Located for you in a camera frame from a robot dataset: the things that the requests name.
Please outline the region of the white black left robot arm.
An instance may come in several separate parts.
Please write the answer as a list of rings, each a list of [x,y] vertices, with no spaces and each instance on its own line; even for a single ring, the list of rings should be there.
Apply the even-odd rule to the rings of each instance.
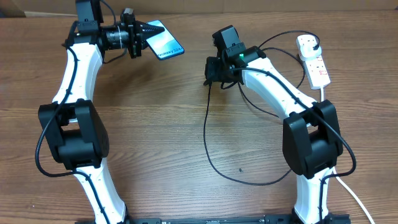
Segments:
[[[122,49],[139,57],[148,40],[166,29],[136,20],[130,8],[123,10],[120,21],[104,26],[102,1],[75,4],[78,19],[63,44],[67,66],[62,84],[52,102],[38,110],[42,133],[35,164],[47,177],[75,176],[91,203],[94,223],[131,223],[109,172],[109,137],[93,104],[93,92],[107,50]]]

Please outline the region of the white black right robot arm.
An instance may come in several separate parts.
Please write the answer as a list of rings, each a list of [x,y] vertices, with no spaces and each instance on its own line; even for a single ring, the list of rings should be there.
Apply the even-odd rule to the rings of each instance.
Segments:
[[[245,47],[233,26],[220,29],[212,38],[217,54],[206,60],[205,84],[243,84],[273,108],[283,125],[284,158],[297,175],[295,220],[330,223],[328,180],[343,152],[335,107],[294,87],[259,47]]]

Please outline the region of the blue Galaxy smartphone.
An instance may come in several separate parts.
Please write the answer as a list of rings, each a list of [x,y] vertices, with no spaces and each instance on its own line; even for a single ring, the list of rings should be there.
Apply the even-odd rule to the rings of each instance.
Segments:
[[[182,55],[185,50],[160,20],[148,22],[153,26],[163,27],[165,30],[149,39],[147,43],[159,60],[167,60]]]

